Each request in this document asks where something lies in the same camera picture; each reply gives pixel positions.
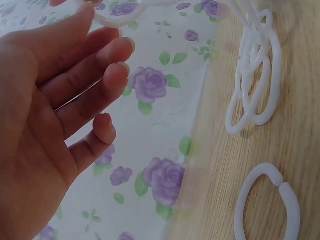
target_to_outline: purple rose print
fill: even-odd
[[[177,10],[184,10],[184,9],[187,9],[187,8],[190,8],[191,6],[191,3],[180,3],[176,6],[176,9]]]
[[[218,20],[225,19],[230,15],[230,10],[227,5],[213,0],[202,0],[200,8],[204,10],[209,17]]]
[[[128,84],[135,89],[136,98],[144,104],[153,104],[157,98],[167,95],[166,76],[151,67],[138,67],[129,77]]]
[[[100,3],[98,6],[96,6],[97,10],[105,10],[106,9],[106,5],[104,3]]]
[[[154,200],[166,207],[175,205],[185,169],[168,158],[155,157],[142,172],[144,183],[152,188]]]
[[[136,239],[131,233],[125,231],[119,236],[118,240],[136,240]]]
[[[20,25],[24,25],[27,21],[27,18],[25,17],[24,19],[21,20]]]
[[[49,225],[39,233],[40,240],[54,240],[56,231]]]
[[[126,183],[131,178],[133,172],[131,168],[124,169],[123,166],[118,167],[110,176],[111,185],[119,186]]]
[[[17,6],[17,4],[6,8],[2,13],[2,17],[4,18],[4,17],[8,16],[9,14],[12,14],[15,11],[16,6]]]
[[[46,21],[47,21],[47,17],[44,16],[43,18],[40,19],[39,24],[43,25],[43,24],[45,24]]]
[[[184,34],[184,39],[190,42],[199,42],[199,35],[195,30],[188,30]]]
[[[115,154],[116,149],[112,144],[108,149],[95,161],[97,165],[109,165],[112,161],[112,155]]]
[[[112,8],[110,15],[115,17],[129,15],[137,7],[138,7],[138,4],[135,4],[134,2],[125,2]]]

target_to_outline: green leaf print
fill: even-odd
[[[210,59],[210,57],[211,57],[211,53],[208,52],[203,56],[203,59],[204,59],[205,62],[207,62],[208,59]]]
[[[96,163],[93,164],[93,175],[95,177],[100,176],[104,172],[105,166],[104,165],[98,165]]]
[[[52,17],[52,18],[50,18],[50,19],[46,22],[46,24],[47,24],[47,25],[48,25],[48,24],[53,24],[56,19],[57,19],[56,17]]]
[[[188,136],[185,136],[180,140],[179,150],[185,157],[190,154],[191,144],[192,144],[191,138]]]
[[[194,10],[197,14],[202,13],[202,9],[201,9],[201,7],[200,7],[199,4],[194,5],[194,6],[193,6],[193,10]]]
[[[215,23],[215,24],[218,24],[218,23],[219,23],[219,20],[216,19],[215,17],[209,17],[209,20],[210,20],[212,23]]]
[[[168,87],[176,88],[176,89],[181,88],[181,84],[180,84],[178,78],[175,75],[168,74],[168,75],[165,76],[165,78],[168,81]]]
[[[90,225],[88,224],[88,225],[85,227],[84,231],[87,233],[87,232],[89,232],[89,230],[90,230]]]
[[[200,50],[201,50],[201,52],[204,52],[204,51],[210,52],[210,48],[207,46],[201,46]]]
[[[181,64],[187,59],[187,57],[187,52],[179,52],[174,56],[172,64]]]
[[[128,97],[130,94],[132,93],[132,88],[127,85],[125,88],[124,88],[124,91],[123,91],[123,96],[124,97]]]
[[[167,51],[164,51],[163,53],[160,54],[159,60],[160,60],[160,63],[162,63],[162,65],[164,66],[168,65],[171,60],[170,53],[168,53]]]
[[[56,211],[56,213],[55,213],[55,216],[58,218],[58,219],[62,219],[62,217],[63,217],[63,212],[62,212],[62,208],[61,208],[61,206],[59,206],[59,208],[58,208],[58,210]]]
[[[148,193],[149,187],[145,184],[141,173],[139,173],[138,176],[136,176],[134,188],[135,188],[135,193],[139,197],[142,197]]]
[[[97,209],[94,208],[94,209],[92,210],[90,216],[93,217],[93,216],[95,216],[96,214],[97,214]]]
[[[140,113],[142,113],[145,116],[148,116],[151,114],[153,110],[153,106],[151,103],[143,103],[141,101],[138,102],[138,109]]]
[[[109,10],[111,11],[113,8],[115,8],[116,6],[118,6],[118,4],[119,4],[119,3],[118,3],[117,1],[111,3],[111,4],[109,5]]]
[[[128,24],[128,27],[129,27],[130,29],[132,29],[132,30],[137,30],[138,27],[139,27],[139,25],[138,25],[138,23],[137,23],[136,21],[134,21],[134,22],[132,22],[132,23],[129,23],[129,24]]]
[[[90,217],[89,213],[87,211],[82,211],[81,212],[82,217],[84,217],[85,219],[88,219]]]
[[[102,237],[97,232],[95,232],[94,235],[96,237],[96,240],[102,240]]]
[[[165,221],[168,221],[171,217],[172,217],[172,214],[173,214],[173,209],[172,207],[170,206],[163,206],[162,204],[160,203],[157,203],[156,206],[156,213],[161,217],[163,218]]]
[[[93,220],[95,223],[101,223],[101,222],[102,222],[101,218],[98,217],[98,216],[93,216],[93,217],[92,217],[92,220]]]
[[[118,203],[118,204],[124,204],[125,203],[125,197],[118,192],[115,192],[113,194],[114,200]]]

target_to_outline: white plastic ring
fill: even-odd
[[[247,10],[246,17],[240,10],[235,0],[229,0],[230,6],[241,19],[244,30],[239,48],[239,60],[235,73],[235,90],[232,95],[225,120],[226,130],[235,135],[242,131],[249,121],[261,126],[267,123],[277,108],[280,96],[282,74],[282,50],[277,33],[273,30],[273,15],[268,9],[261,12],[248,0],[241,0]],[[272,48],[272,69],[268,57],[268,48]],[[256,91],[251,100],[249,90],[254,81],[254,75],[259,66],[263,64],[262,74]],[[262,98],[267,82],[271,77],[270,95],[267,106],[263,113],[256,114],[259,101]],[[232,119],[237,100],[242,100],[244,115],[240,121],[233,125]]]
[[[284,240],[297,240],[300,230],[300,206],[297,196],[289,183],[283,183],[283,176],[279,170],[270,163],[262,163],[256,166],[248,175],[241,188],[234,214],[234,233],[236,240],[246,240],[244,231],[244,211],[249,192],[262,176],[267,175],[273,185],[279,187],[280,196],[284,202],[287,214],[287,225]]]
[[[107,28],[121,28],[136,21],[148,7],[166,7],[178,3],[180,0],[158,0],[153,3],[143,3],[141,0],[136,9],[129,15],[122,16],[119,19],[109,19],[98,13],[95,14],[94,20]],[[74,0],[75,7],[78,9],[85,0]]]

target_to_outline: fingernail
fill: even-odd
[[[103,113],[103,115],[105,115],[105,116],[109,116],[109,118],[110,118],[109,124],[112,126],[112,125],[113,125],[113,123],[112,123],[112,119],[111,119],[110,114],[109,114],[109,113],[104,112],[104,113]]]
[[[94,7],[94,4],[91,2],[91,1],[87,1],[85,2],[84,4],[82,4],[77,10],[76,10],[76,13],[79,14],[79,13],[83,13],[85,12],[86,10],[88,9],[91,9]]]
[[[128,72],[128,75],[130,75],[130,67],[129,67],[128,64],[126,64],[126,63],[124,63],[124,62],[122,62],[122,61],[118,62],[118,64],[121,65],[121,66],[124,66],[125,69],[126,69],[127,72]]]
[[[123,35],[122,30],[118,28],[118,31],[119,31],[119,38],[122,38],[122,35]]]
[[[127,39],[130,43],[131,43],[131,45],[132,45],[132,52],[134,52],[135,50],[136,50],[136,43],[135,43],[135,41],[133,41],[131,38],[129,38],[129,37],[124,37],[125,39]]]

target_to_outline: wooden surface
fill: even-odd
[[[250,171],[264,162],[279,168],[298,197],[298,239],[320,240],[320,1],[260,1],[260,6],[274,12],[282,46],[278,108],[264,126],[249,125],[236,136],[226,132],[243,26],[236,17],[224,20],[214,35],[220,56],[213,59],[207,73],[169,240],[234,240],[240,189]],[[242,114],[238,104],[234,120]],[[278,189],[267,177],[259,178],[246,204],[247,240],[282,240],[286,226]]]

